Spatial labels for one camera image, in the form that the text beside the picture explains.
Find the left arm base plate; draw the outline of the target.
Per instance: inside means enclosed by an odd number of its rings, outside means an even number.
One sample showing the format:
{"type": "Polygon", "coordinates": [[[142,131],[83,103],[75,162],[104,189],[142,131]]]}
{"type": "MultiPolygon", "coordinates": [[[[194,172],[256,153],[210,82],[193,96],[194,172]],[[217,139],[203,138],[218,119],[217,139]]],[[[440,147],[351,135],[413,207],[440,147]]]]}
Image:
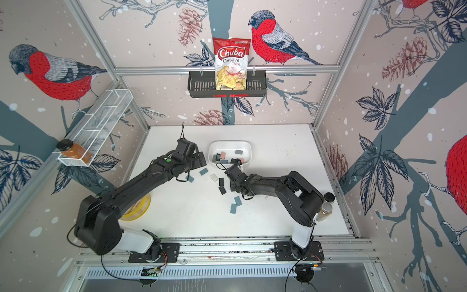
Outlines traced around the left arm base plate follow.
{"type": "Polygon", "coordinates": [[[146,253],[131,252],[128,262],[131,264],[176,263],[179,251],[179,243],[156,243],[146,253]]]}

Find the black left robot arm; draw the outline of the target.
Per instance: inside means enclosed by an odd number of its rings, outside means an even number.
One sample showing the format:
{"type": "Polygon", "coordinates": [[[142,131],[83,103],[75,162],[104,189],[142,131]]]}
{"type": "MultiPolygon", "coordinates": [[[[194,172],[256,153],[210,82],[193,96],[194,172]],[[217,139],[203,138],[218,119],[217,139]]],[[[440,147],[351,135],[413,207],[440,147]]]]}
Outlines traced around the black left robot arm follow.
{"type": "Polygon", "coordinates": [[[144,254],[156,240],[148,232],[125,231],[119,220],[153,189],[207,165],[204,153],[194,142],[178,139],[175,150],[152,160],[149,166],[124,185],[102,196],[83,199],[79,207],[74,235],[102,256],[115,248],[144,254]]]}

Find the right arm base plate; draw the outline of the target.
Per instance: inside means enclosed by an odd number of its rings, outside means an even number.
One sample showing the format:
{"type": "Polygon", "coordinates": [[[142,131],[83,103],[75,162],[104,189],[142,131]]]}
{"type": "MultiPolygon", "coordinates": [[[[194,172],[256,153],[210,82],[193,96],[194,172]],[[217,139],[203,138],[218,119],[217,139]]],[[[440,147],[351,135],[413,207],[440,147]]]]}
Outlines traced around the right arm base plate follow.
{"type": "Polygon", "coordinates": [[[315,241],[310,242],[306,248],[300,248],[292,241],[274,242],[274,248],[272,251],[274,252],[276,261],[278,262],[293,260],[322,262],[325,259],[321,242],[315,241]]]}

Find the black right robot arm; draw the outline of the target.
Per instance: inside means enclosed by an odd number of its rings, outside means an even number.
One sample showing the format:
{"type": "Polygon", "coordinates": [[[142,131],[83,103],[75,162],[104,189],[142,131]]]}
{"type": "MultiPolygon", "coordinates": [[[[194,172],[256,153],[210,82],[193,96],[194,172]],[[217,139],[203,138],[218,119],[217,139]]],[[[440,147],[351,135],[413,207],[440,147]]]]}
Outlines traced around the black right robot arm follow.
{"type": "Polygon", "coordinates": [[[246,201],[259,195],[276,197],[295,221],[289,241],[274,243],[273,252],[278,262],[317,260],[324,255],[320,243],[313,243],[313,231],[317,214],[324,203],[324,196],[300,173],[266,177],[245,174],[238,164],[225,169],[232,192],[242,195],[246,201]]]}

